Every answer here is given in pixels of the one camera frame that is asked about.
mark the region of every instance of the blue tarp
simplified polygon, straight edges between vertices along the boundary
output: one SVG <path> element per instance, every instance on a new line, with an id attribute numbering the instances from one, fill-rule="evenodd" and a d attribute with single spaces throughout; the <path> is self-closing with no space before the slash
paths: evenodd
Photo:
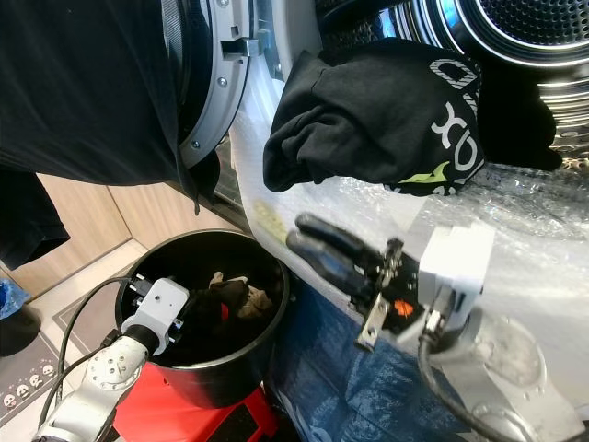
<path id="1" fill-rule="evenodd" d="M 306 442 L 449 442 L 469 432 L 422 383 L 416 360 L 379 340 L 302 284 L 277 339 L 271 389 Z"/>

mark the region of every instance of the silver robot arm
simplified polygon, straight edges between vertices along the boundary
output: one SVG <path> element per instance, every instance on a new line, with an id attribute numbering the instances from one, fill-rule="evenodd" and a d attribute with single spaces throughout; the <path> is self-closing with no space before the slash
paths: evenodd
<path id="1" fill-rule="evenodd" d="M 377 336 L 387 332 L 399 350 L 418 356 L 434 395 L 491 441 L 581 441 L 583 422 L 550 381 L 534 336 L 476 307 L 492 229 L 437 227 L 417 262 L 397 238 L 381 254 L 311 214 L 301 214 L 296 225 L 288 247 L 351 296 L 364 315 L 356 340 L 364 350 L 374 351 Z M 437 383 L 434 367 L 461 402 Z"/>
<path id="2" fill-rule="evenodd" d="M 101 440 L 148 356 L 166 349 L 168 330 L 178 323 L 177 316 L 188 299 L 184 287 L 166 278 L 155 281 L 136 313 L 122 324 L 123 336 L 89 360 L 80 387 L 56 406 L 33 441 Z"/>
<path id="3" fill-rule="evenodd" d="M 431 366 L 442 371 L 462 404 L 447 403 L 447 392 L 430 388 L 490 440 L 572 440 L 583 432 L 583 422 L 550 381 L 534 336 L 516 320 L 475 307 L 492 243 L 492 230 L 479 225 L 433 232 L 419 270 L 418 298 L 430 306 L 418 338 L 422 376 L 431 384 Z M 428 335 L 436 347 L 426 358 Z"/>

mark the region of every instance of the black bucket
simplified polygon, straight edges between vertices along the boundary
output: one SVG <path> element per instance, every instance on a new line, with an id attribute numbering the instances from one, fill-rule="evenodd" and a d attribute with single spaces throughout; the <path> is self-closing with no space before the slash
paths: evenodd
<path id="1" fill-rule="evenodd" d="M 27 305 L 0 320 L 0 357 L 11 356 L 32 343 L 40 330 L 40 317 Z"/>
<path id="2" fill-rule="evenodd" d="M 243 401 L 261 383 L 268 370 L 276 327 L 289 299 L 287 269 L 254 239 L 227 230 L 203 230 L 169 240 L 149 251 L 129 271 L 155 281 L 162 277 L 188 289 L 208 287 L 215 272 L 225 279 L 246 276 L 249 283 L 266 291 L 272 315 L 244 346 L 227 352 L 225 343 L 200 342 L 198 335 L 183 335 L 151 362 L 185 399 L 201 408 L 224 408 Z M 119 290 L 116 320 L 122 322 L 136 307 L 137 294 L 127 285 Z M 182 326 L 184 332 L 190 324 Z"/>

